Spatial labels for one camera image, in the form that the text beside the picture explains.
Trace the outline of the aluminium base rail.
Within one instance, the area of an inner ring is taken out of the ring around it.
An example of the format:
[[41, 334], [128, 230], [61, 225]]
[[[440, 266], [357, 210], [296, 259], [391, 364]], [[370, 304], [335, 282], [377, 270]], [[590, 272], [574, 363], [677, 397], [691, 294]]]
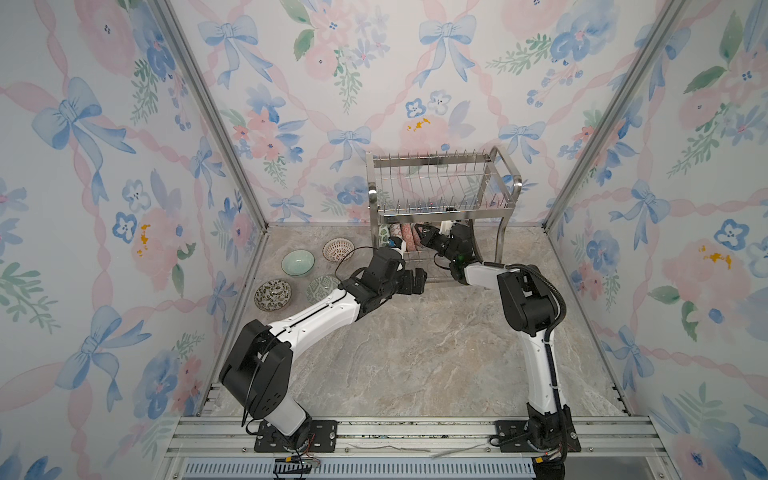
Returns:
[[157, 479], [679, 479], [647, 417], [577, 417], [581, 452], [562, 464], [492, 447], [498, 420], [338, 418], [333, 453], [256, 453], [258, 428], [233, 417], [179, 422]]

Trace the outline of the left aluminium frame post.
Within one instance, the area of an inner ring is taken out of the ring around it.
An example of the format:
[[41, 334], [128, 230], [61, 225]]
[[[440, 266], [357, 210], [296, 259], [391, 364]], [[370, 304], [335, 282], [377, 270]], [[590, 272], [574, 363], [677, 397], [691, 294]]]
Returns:
[[191, 94], [202, 112], [203, 119], [209, 126], [216, 145], [221, 150], [224, 162], [234, 176], [235, 184], [244, 198], [245, 206], [253, 216], [258, 231], [266, 234], [268, 223], [258, 205], [255, 192], [246, 175], [246, 170], [237, 157], [228, 134], [225, 132], [224, 123], [216, 108], [210, 90], [205, 83], [203, 72], [195, 59], [171, 2], [149, 0], [148, 5], [155, 15], [160, 29], [166, 36], [172, 53], [177, 57], [182, 73], [190, 86]]

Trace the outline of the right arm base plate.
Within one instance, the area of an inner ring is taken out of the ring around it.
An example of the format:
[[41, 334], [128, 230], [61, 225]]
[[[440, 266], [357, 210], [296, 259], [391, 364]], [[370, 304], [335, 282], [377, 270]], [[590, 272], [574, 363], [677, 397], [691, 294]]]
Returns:
[[565, 430], [566, 437], [557, 427], [546, 426], [533, 420], [498, 420], [495, 434], [488, 443], [504, 453], [532, 453], [555, 455], [566, 440], [568, 453], [582, 451], [580, 440], [572, 424]]

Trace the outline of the green leaf pattern bowl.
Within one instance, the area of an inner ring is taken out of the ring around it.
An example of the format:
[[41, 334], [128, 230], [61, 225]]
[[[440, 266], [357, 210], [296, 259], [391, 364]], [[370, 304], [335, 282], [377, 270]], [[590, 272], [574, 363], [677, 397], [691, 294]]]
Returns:
[[388, 224], [382, 224], [378, 227], [378, 245], [380, 247], [388, 246], [390, 239], [390, 227]]

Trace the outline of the right aluminium frame post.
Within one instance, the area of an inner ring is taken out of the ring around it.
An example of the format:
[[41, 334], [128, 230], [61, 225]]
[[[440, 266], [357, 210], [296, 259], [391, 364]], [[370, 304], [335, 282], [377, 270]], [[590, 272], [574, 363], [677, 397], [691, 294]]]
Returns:
[[646, 43], [633, 58], [624, 81], [615, 91], [615, 95], [597, 125], [594, 137], [587, 142], [584, 153], [567, 177], [563, 189], [557, 195], [553, 207], [542, 222], [542, 227], [547, 234], [556, 227], [559, 219], [564, 217], [564, 211], [570, 198], [608, 141], [614, 125], [619, 122], [633, 100], [640, 83], [652, 69], [652, 64], [680, 22], [680, 17], [686, 6], [687, 1], [684, 0], [665, 1], [662, 4], [660, 13], [646, 36]]

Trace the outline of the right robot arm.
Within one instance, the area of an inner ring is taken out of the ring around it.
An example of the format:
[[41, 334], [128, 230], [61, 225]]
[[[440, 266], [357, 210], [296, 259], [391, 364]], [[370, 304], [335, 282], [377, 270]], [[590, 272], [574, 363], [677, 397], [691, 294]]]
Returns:
[[454, 280], [499, 295], [507, 324], [522, 339], [528, 374], [528, 421], [519, 438], [542, 454], [543, 463], [564, 463], [570, 417], [553, 349], [554, 331], [567, 314], [562, 294], [534, 265], [481, 260], [468, 224], [451, 222], [448, 229], [417, 224], [415, 231], [421, 245], [448, 260]]

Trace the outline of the steel two-tier dish rack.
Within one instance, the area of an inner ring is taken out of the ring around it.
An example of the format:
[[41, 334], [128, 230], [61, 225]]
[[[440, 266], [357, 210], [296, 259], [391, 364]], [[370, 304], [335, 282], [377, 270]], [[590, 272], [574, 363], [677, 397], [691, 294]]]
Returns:
[[[522, 193], [522, 176], [509, 155], [494, 147], [482, 152], [422, 153], [366, 157], [373, 247], [382, 224], [430, 224], [444, 220], [474, 228], [476, 253], [502, 262], [507, 225]], [[422, 252], [447, 269], [448, 260]]]

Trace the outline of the blue triangle pattern bowl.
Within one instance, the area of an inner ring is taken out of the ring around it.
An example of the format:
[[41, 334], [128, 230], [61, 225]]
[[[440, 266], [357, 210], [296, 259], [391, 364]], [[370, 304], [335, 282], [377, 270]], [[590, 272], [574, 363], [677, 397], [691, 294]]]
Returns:
[[392, 225], [390, 225], [389, 226], [389, 231], [390, 231], [390, 237], [391, 238], [398, 238], [400, 240], [403, 239], [402, 228], [401, 228], [400, 224], [392, 224]]

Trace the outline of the maroon patterned white bowl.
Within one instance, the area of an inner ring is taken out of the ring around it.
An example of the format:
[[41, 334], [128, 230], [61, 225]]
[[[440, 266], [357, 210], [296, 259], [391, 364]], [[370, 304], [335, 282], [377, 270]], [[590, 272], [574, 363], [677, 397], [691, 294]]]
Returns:
[[323, 257], [332, 263], [339, 263], [355, 249], [354, 243], [343, 237], [327, 241], [322, 249]]

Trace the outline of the aluminium frame post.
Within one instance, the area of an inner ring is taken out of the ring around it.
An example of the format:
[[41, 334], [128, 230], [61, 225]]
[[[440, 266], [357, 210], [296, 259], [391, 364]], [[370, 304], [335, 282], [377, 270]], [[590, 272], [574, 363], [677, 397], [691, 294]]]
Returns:
[[615, 91], [615, 95], [597, 125], [594, 137], [587, 142], [584, 153], [567, 177], [563, 189], [557, 195], [553, 207], [542, 222], [542, 227], [547, 234], [556, 227], [559, 219], [564, 217], [564, 211], [570, 198], [608, 141], [614, 125], [619, 122], [633, 100], [640, 83], [652, 69], [652, 64], [680, 22], [680, 17], [686, 6], [687, 1], [684, 0], [665, 1], [662, 4], [660, 13], [646, 36], [646, 43], [633, 58], [624, 81]]
[[203, 119], [209, 126], [216, 145], [221, 150], [224, 162], [234, 176], [235, 184], [244, 198], [245, 206], [253, 216], [258, 231], [266, 234], [268, 223], [258, 205], [255, 192], [246, 175], [246, 170], [237, 157], [228, 134], [225, 132], [224, 123], [216, 108], [210, 90], [205, 83], [203, 72], [195, 59], [171, 2], [149, 0], [148, 5], [155, 15], [160, 29], [166, 36], [172, 53], [177, 57], [182, 73], [190, 86], [191, 94], [202, 112]]

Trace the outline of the green geometric pattern bowl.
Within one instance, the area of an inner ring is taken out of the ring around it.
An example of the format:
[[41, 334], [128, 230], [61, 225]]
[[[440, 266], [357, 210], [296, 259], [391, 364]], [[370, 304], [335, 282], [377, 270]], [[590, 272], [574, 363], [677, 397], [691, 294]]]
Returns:
[[310, 281], [306, 297], [311, 304], [317, 303], [330, 295], [339, 285], [334, 275], [322, 275]]

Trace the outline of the mint green bowl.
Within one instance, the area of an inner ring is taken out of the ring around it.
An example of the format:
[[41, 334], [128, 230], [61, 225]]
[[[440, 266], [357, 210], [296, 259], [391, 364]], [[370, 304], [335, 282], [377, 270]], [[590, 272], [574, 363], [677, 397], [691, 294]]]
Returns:
[[308, 250], [297, 249], [287, 253], [281, 261], [282, 271], [290, 277], [307, 275], [315, 266], [315, 256]]

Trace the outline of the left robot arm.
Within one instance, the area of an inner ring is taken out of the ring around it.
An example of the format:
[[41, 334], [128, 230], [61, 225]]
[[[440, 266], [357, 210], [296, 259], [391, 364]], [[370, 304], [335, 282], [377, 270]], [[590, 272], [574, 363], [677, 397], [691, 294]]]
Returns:
[[424, 269], [406, 267], [400, 249], [375, 248], [366, 267], [339, 281], [315, 304], [269, 325], [258, 320], [247, 323], [219, 374], [221, 385], [243, 408], [242, 424], [264, 421], [289, 450], [305, 452], [310, 446], [312, 417], [289, 394], [294, 361], [392, 297], [423, 294], [427, 278]]

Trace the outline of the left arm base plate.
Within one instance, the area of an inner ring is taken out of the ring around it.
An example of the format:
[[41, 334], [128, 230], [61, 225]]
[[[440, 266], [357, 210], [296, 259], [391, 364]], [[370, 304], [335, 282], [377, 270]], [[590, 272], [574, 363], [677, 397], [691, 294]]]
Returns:
[[333, 453], [337, 442], [338, 422], [308, 418], [291, 435], [262, 420], [256, 432], [256, 453]]

